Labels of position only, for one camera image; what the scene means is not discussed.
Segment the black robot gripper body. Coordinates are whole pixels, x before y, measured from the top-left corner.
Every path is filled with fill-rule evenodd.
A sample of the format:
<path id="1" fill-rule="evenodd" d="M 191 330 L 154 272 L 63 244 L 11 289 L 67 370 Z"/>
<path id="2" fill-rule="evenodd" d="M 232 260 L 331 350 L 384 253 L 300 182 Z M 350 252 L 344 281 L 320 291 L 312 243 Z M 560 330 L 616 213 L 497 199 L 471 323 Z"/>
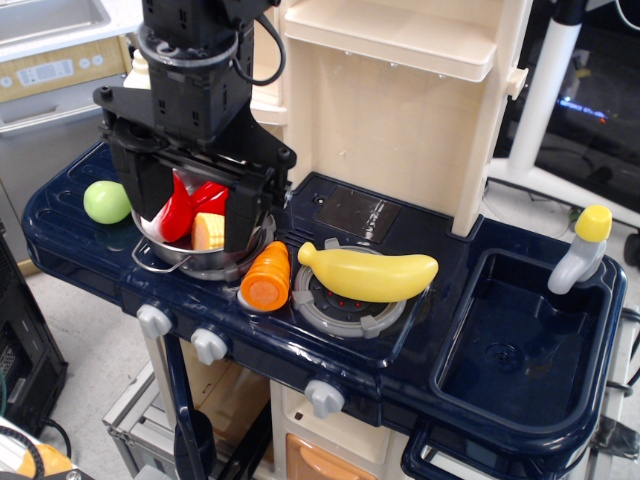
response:
<path id="1" fill-rule="evenodd" d="M 149 69 L 151 89 L 101 87 L 94 94 L 103 109 L 103 139 L 155 138 L 164 145 L 157 157 L 225 186 L 245 173 L 272 168 L 271 192 L 290 188 L 296 154 L 268 133 L 251 112 L 251 86 L 234 68 Z"/>

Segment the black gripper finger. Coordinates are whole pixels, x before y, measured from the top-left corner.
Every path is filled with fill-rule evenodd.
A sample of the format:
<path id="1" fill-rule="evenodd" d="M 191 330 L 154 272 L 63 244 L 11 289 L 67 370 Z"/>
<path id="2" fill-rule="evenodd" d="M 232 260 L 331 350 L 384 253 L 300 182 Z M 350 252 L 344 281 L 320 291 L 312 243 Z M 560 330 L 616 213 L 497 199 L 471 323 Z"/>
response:
<path id="1" fill-rule="evenodd" d="M 155 138 L 116 135 L 109 144 L 114 168 L 133 210 L 145 220 L 153 220 L 174 192 L 172 168 L 157 157 L 164 145 Z"/>
<path id="2" fill-rule="evenodd" d="M 253 231 L 273 206 L 271 180 L 273 169 L 245 173 L 229 188 L 225 203 L 224 250 L 248 249 Z"/>

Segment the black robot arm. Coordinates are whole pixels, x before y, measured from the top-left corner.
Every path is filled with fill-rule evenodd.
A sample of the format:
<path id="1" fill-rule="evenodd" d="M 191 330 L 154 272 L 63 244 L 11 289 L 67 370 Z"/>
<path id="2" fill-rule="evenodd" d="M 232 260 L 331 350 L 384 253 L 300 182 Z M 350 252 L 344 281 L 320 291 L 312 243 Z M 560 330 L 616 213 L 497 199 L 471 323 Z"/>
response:
<path id="1" fill-rule="evenodd" d="M 248 248 L 272 207 L 285 205 L 296 154 L 251 112 L 254 26 L 284 43 L 266 17 L 274 1 L 145 1 L 137 39 L 147 89 L 101 87 L 102 138 L 133 210 L 151 220 L 174 192 L 176 169 L 229 189 L 224 248 Z"/>

